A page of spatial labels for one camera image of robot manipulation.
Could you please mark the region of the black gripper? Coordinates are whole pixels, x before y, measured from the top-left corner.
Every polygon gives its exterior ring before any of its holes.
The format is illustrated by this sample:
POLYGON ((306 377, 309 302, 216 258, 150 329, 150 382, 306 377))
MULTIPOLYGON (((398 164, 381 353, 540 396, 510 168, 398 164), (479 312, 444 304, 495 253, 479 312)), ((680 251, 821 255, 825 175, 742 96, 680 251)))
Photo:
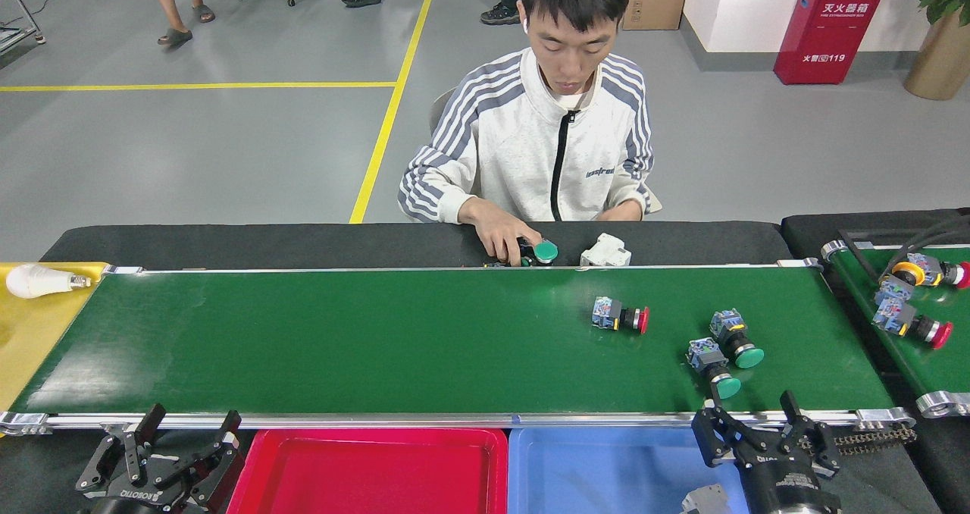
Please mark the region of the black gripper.
MULTIPOLYGON (((821 489, 817 475, 832 477, 840 469, 831 429, 801 411, 793 392, 780 397, 786 424, 771 434, 769 453, 739 461, 739 478, 751 513, 841 513, 841 501, 821 489)), ((709 468, 746 443, 759 451, 755 431, 706 400, 696 411, 692 431, 709 468)))
POLYGON ((86 492, 86 499, 95 500, 91 513, 183 513, 189 499, 202 509, 221 509, 227 504, 245 465, 236 437, 239 412, 227 413, 207 447, 167 470, 165 486, 178 487, 160 492, 122 489, 116 494, 106 493, 111 483, 145 484, 148 458, 165 415, 165 408, 155 404, 138 424, 109 431, 99 442, 76 483, 77 492, 86 492))

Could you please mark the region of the person's right hand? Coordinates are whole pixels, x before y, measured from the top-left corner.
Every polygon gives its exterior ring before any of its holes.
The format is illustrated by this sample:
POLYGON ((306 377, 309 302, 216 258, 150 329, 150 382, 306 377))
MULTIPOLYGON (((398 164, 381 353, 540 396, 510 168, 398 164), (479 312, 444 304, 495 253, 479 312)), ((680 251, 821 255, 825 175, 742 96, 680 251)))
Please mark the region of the person's right hand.
POLYGON ((474 226, 489 257, 512 266, 521 264, 520 238, 531 246, 543 241, 540 232, 487 199, 465 200, 458 210, 458 222, 474 226))

